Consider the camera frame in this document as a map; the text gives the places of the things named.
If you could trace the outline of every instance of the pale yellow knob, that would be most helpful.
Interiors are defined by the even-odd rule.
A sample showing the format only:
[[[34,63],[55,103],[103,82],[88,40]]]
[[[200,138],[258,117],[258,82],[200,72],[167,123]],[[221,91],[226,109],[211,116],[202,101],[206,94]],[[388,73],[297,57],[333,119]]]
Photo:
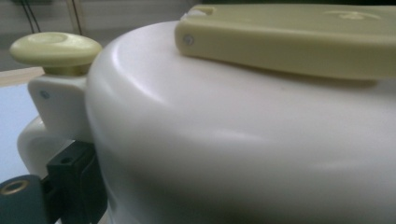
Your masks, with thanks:
[[[47,74],[78,76],[88,72],[101,49],[85,36],[51,32],[18,39],[10,53],[20,63],[42,66]]]

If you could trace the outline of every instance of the black plastic part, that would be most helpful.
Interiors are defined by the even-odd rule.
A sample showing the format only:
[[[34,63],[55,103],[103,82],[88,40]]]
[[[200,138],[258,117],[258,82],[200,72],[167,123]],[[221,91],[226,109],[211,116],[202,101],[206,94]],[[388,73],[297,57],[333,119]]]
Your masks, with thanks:
[[[62,193],[63,224],[95,224],[106,211],[107,196],[94,145],[75,142],[48,164],[51,185]]]
[[[22,175],[0,185],[0,223],[50,224],[62,213],[55,202],[59,194],[52,188],[43,188],[36,175]]]

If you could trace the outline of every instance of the pale yellow plastic part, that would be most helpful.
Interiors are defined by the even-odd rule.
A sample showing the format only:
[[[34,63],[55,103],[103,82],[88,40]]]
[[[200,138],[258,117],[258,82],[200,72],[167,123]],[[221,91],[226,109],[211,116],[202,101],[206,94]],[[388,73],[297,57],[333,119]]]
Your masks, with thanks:
[[[175,38],[189,56],[318,77],[396,77],[396,7],[201,5]]]
[[[81,35],[40,33],[18,39],[10,53],[20,63],[42,66],[47,74],[79,76],[88,72],[101,49]]]

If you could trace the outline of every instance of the metal ring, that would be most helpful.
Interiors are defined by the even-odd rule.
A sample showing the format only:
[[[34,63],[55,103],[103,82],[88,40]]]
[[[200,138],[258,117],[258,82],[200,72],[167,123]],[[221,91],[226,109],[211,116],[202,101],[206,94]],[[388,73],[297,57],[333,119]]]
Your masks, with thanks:
[[[14,194],[16,192],[19,192],[23,189],[26,189],[26,187],[29,185],[28,180],[16,180],[13,181],[7,185],[5,185],[1,190],[0,193],[3,195],[9,195],[9,194]]]

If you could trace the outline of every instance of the yellow rectangular piece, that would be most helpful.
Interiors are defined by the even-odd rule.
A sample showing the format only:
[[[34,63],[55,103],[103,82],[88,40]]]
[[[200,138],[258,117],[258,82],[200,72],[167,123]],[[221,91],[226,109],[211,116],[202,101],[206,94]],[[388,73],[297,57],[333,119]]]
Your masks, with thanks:
[[[200,5],[175,39],[188,56],[318,77],[396,77],[396,7]]]

